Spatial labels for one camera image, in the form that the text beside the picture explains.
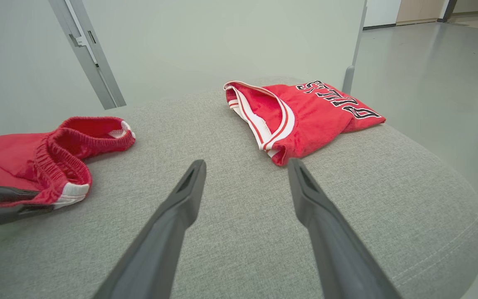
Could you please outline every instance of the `gray cushion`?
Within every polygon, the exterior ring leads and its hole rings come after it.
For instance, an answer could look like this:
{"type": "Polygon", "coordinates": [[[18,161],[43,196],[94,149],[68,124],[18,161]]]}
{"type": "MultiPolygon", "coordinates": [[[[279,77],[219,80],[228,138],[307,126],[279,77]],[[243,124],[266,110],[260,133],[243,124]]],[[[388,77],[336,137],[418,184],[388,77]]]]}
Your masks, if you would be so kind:
{"type": "MultiPolygon", "coordinates": [[[[257,150],[220,88],[105,114],[131,125],[135,145],[87,161],[93,187],[82,203],[0,226],[0,298],[91,297],[195,159],[206,160],[207,180],[171,296],[322,297],[287,171],[257,150]]],[[[389,125],[341,135],[303,161],[405,298],[467,290],[478,198],[453,169],[389,125]]]]}

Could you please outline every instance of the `folded jersey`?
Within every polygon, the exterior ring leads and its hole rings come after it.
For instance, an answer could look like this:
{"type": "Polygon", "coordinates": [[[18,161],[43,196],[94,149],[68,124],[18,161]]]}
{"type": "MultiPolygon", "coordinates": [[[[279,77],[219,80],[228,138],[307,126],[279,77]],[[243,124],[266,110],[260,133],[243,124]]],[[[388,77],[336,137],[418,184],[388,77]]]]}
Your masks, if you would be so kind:
{"type": "Polygon", "coordinates": [[[385,122],[361,101],[320,81],[265,87],[230,81],[224,90],[230,108],[254,132],[259,149],[279,166],[311,154],[341,133],[385,122]]]}
{"type": "Polygon", "coordinates": [[[135,135],[114,117],[73,117],[56,130],[0,136],[0,186],[39,191],[30,201],[0,203],[53,204],[55,208],[84,199],[91,173],[82,159],[125,151],[135,135]]]}

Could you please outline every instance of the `gray floor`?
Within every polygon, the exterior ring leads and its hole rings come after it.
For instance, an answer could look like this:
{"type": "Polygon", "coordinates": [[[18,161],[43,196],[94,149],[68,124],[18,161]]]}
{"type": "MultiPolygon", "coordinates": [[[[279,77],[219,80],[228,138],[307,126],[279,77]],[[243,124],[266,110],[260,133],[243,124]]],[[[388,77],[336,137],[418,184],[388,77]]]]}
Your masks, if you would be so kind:
{"type": "MultiPolygon", "coordinates": [[[[478,192],[478,29],[441,23],[363,33],[352,95],[478,192]]],[[[478,299],[478,277],[465,299],[478,299]]]]}

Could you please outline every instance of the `basketball jersey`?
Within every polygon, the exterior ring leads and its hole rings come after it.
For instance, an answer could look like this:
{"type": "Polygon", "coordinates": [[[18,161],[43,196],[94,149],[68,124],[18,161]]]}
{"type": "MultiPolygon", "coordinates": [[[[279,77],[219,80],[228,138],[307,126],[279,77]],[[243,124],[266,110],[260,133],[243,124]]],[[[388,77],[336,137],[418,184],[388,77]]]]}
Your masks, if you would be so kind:
{"type": "Polygon", "coordinates": [[[361,101],[320,81],[266,87],[230,81],[224,90],[229,107],[248,123],[259,149],[279,166],[313,153],[341,133],[385,122],[361,101]]]}

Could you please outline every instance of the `cabinet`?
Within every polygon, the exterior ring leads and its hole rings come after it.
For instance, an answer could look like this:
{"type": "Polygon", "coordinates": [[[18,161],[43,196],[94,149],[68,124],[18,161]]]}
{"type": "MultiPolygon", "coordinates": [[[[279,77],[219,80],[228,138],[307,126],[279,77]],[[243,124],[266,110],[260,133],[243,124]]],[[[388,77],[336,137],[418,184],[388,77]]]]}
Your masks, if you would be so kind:
{"type": "Polygon", "coordinates": [[[443,6],[440,0],[402,0],[396,22],[438,19],[443,6]]]}

